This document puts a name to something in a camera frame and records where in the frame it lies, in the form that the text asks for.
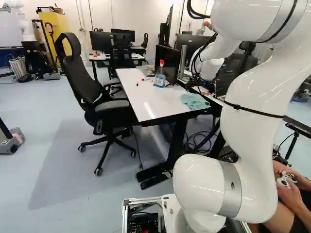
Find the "hand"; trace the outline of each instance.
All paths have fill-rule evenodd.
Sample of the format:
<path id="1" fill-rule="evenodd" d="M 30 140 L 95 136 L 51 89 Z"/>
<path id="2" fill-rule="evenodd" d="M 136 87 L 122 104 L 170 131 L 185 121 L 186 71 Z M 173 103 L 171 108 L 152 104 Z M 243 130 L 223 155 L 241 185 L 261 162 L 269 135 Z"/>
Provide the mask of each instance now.
<path id="1" fill-rule="evenodd" d="M 298 182 L 298 186 L 301 190 L 311 191 L 311 180 L 299 174 L 298 172 L 295 174 L 295 178 Z"/>
<path id="2" fill-rule="evenodd" d="M 298 173 L 295 170 L 291 169 L 290 167 L 285 166 L 284 164 L 282 164 L 278 161 L 275 161 L 275 160 L 273 160 L 273 170 L 274 170 L 275 175 L 280 174 L 282 171 L 286 171 L 287 173 L 293 174 L 295 176 Z"/>
<path id="3" fill-rule="evenodd" d="M 291 211 L 298 214 L 298 212 L 305 207 L 305 204 L 303 203 L 300 191 L 294 182 L 291 179 L 288 179 L 287 182 L 291 189 L 280 183 L 276 183 L 278 197 Z"/>

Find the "chair armrest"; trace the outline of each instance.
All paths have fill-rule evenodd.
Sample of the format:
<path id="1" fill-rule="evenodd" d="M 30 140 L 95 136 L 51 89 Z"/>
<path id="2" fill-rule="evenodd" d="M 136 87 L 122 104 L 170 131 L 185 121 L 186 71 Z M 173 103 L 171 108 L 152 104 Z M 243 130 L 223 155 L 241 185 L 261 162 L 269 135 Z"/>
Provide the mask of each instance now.
<path id="1" fill-rule="evenodd" d="M 121 84 L 121 82 L 117 82 L 117 83 L 107 83 L 107 84 L 103 85 L 103 87 L 105 87 L 105 86 L 113 86 L 113 85 L 118 85 L 118 84 Z"/>
<path id="2" fill-rule="evenodd" d="M 95 107 L 95 112 L 99 113 L 101 111 L 111 110 L 111 109 L 120 109 L 120 108 L 128 108 L 130 106 L 130 102 L 128 100 L 112 100 L 102 104 L 99 104 Z"/>

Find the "microfiber towel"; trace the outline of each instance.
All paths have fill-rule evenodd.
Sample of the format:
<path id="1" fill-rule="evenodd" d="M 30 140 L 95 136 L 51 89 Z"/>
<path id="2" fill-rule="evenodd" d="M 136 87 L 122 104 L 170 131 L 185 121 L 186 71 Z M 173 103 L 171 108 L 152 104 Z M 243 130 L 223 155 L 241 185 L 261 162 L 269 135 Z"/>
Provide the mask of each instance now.
<path id="1" fill-rule="evenodd" d="M 209 102 L 202 96 L 190 92 L 181 96 L 181 102 L 186 104 L 191 110 L 201 110 L 210 107 Z"/>

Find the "white game controller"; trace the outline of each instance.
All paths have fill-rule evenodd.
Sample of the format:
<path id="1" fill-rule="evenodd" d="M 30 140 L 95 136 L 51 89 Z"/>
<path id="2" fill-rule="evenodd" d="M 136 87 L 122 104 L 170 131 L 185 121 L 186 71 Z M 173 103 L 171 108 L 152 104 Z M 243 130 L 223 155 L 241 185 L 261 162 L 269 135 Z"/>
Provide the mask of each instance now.
<path id="1" fill-rule="evenodd" d="M 288 183 L 287 179 L 291 179 L 293 183 L 298 186 L 298 182 L 293 174 L 288 174 L 286 171 L 281 172 L 281 177 L 277 178 L 276 182 L 284 185 L 285 187 L 291 189 L 290 184 Z"/>

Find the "chair wheel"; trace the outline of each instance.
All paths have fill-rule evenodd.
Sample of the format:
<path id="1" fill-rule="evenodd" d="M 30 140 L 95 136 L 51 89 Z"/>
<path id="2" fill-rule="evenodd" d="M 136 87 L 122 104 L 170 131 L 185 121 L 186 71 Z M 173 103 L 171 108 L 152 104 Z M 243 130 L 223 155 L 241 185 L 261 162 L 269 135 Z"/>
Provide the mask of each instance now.
<path id="1" fill-rule="evenodd" d="M 135 157 L 136 157 L 136 151 L 134 150 L 131 152 L 131 158 L 135 158 Z"/>
<path id="2" fill-rule="evenodd" d="M 96 176 L 101 176 L 101 174 L 103 173 L 103 169 L 102 168 L 96 168 L 94 171 L 94 174 Z"/>
<path id="3" fill-rule="evenodd" d="M 78 148 L 78 151 L 79 151 L 79 152 L 84 152 L 84 151 L 86 151 L 86 146 L 80 145 L 79 148 Z"/>

